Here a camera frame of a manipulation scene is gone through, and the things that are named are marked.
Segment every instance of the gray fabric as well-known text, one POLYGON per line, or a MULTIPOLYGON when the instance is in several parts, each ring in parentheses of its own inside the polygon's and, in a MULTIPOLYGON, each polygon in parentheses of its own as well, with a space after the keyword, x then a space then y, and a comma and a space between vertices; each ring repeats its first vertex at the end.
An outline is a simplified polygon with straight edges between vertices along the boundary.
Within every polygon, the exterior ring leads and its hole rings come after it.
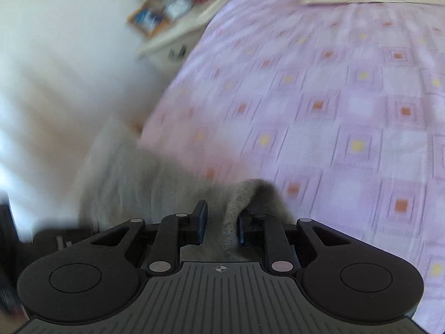
POLYGON ((110 121, 99 134, 80 174, 81 219, 97 219, 101 230, 134 217, 147 224, 166 215, 191 213, 200 199, 209 206, 204 244, 181 250, 186 261, 257 260, 258 252, 240 247, 236 221, 248 206, 252 213, 279 216, 294 223, 274 187, 262 180, 224 186, 206 181, 152 151, 137 147, 124 125, 110 121))

